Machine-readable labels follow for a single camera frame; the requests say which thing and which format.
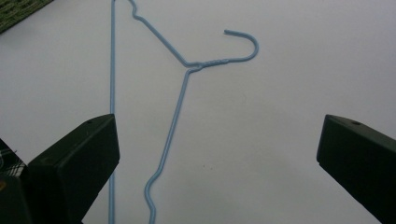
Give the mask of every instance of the white background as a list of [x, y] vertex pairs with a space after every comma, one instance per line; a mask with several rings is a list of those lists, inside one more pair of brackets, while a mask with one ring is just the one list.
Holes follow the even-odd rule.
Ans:
[[[324, 116], [396, 138], [393, 0], [137, 1], [188, 61], [248, 55], [191, 76], [152, 196], [157, 223], [379, 223], [318, 166]], [[148, 223], [186, 68], [116, 1], [116, 222]], [[0, 137], [30, 161], [109, 111], [110, 1], [54, 1], [0, 35]], [[84, 219], [107, 223], [107, 187]]]

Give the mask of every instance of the straight wire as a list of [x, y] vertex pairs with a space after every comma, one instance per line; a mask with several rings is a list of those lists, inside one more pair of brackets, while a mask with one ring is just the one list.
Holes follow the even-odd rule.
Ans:
[[150, 196], [150, 189], [151, 189], [152, 184], [157, 180], [157, 178], [163, 172], [163, 167], [165, 165], [166, 158], [169, 153], [169, 148], [171, 146], [172, 139], [173, 139], [173, 136], [175, 133], [178, 116], [180, 114], [181, 106], [183, 104], [183, 99], [184, 99], [184, 95], [185, 95], [185, 92], [187, 89], [187, 84], [189, 82], [190, 74], [199, 72], [203, 68], [206, 68], [206, 67], [217, 66], [217, 65], [227, 64], [227, 63], [242, 63], [242, 62], [251, 60], [259, 52], [259, 44], [258, 44], [257, 40], [252, 35], [248, 35], [248, 34], [241, 33], [241, 32], [236, 32], [236, 31], [224, 30], [225, 35], [233, 35], [233, 36], [243, 37], [243, 38], [250, 40], [254, 45], [253, 52], [250, 55], [248, 55], [247, 57], [242, 57], [242, 58], [227, 58], [227, 59], [213, 60], [213, 61], [207, 61], [207, 62], [189, 63], [183, 58], [183, 56], [181, 56], [180, 53], [178, 53], [178, 51], [146, 19], [144, 19], [141, 16], [136, 15], [137, 5], [134, 0], [129, 0], [129, 1], [131, 2], [132, 6], [133, 6], [133, 12], [132, 12], [133, 18], [138, 21], [143, 22], [150, 29], [150, 31], [152, 33], [154, 33], [157, 36], [157, 38], [160, 39], [161, 42], [163, 42], [163, 44], [174, 54], [174, 56], [185, 67], [190, 67], [190, 69], [187, 70], [187, 72], [185, 73], [185, 76], [184, 76], [183, 84], [181, 86], [180, 95], [177, 100], [177, 107], [176, 107], [175, 114], [172, 119], [172, 123], [171, 123], [171, 127], [169, 129], [168, 136], [166, 138], [165, 146], [163, 148], [163, 155], [161, 156], [160, 164], [158, 166], [157, 171], [148, 180], [148, 182], [145, 186], [145, 199], [146, 199], [146, 202], [148, 203], [148, 208], [150, 211], [149, 224], [154, 224], [157, 211], [156, 211], [154, 201], [152, 201], [151, 196]]
[[[110, 31], [110, 114], [115, 114], [116, 107], [116, 0], [111, 0]], [[115, 223], [115, 173], [108, 180], [108, 224]]]

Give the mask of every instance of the wire hanger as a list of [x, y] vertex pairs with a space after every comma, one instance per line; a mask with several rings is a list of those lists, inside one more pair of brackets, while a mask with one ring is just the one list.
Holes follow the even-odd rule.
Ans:
[[157, 180], [157, 178], [161, 175], [163, 171], [163, 167], [166, 162], [166, 158], [169, 153], [169, 148], [172, 143], [173, 135], [175, 132], [175, 128], [177, 126], [177, 120], [178, 120], [178, 115], [180, 114], [180, 109], [181, 105], [183, 104], [183, 99], [184, 95], [187, 89], [187, 84], [189, 82], [189, 77], [190, 74], [196, 73], [201, 71], [202, 69], [206, 67], [211, 67], [211, 66], [217, 66], [217, 65], [222, 65], [222, 64], [227, 64], [227, 63], [242, 63], [251, 60], [254, 58], [257, 53], [259, 52], [259, 44], [257, 40], [252, 36], [248, 35], [242, 32], [237, 32], [237, 31], [231, 31], [231, 30], [224, 30], [225, 35], [233, 35], [233, 36], [238, 36], [238, 37], [243, 37], [248, 40], [250, 40], [253, 45], [254, 45], [254, 50], [253, 52], [248, 55], [247, 57], [242, 57], [242, 58], [226, 58], [226, 59], [219, 59], [219, 60], [212, 60], [212, 61], [207, 61], [207, 62], [187, 62], [183, 56], [143, 17], [136, 15], [137, 11], [137, 5], [134, 0], [129, 0], [133, 6], [133, 11], [132, 11], [132, 16], [135, 20], [143, 22], [152, 33], [154, 33], [160, 40], [163, 42], [163, 44], [174, 54], [174, 56], [185, 66], [189, 67], [184, 75], [184, 80], [183, 84], [181, 86], [181, 91], [180, 95], [178, 96], [177, 100], [177, 106], [175, 109], [175, 114], [172, 119], [171, 126], [169, 128], [169, 133], [166, 138], [165, 146], [163, 148], [163, 155], [161, 156], [160, 159], [160, 164], [158, 166], [157, 171], [154, 173], [154, 175], [148, 180], [146, 186], [145, 186], [145, 199], [146, 202], [148, 203], [148, 208], [150, 211], [150, 216], [149, 216], [149, 224], [154, 224], [155, 223], [155, 217], [156, 217], [156, 207], [154, 204], [154, 201], [152, 201], [151, 196], [150, 196], [150, 189], [152, 184]]

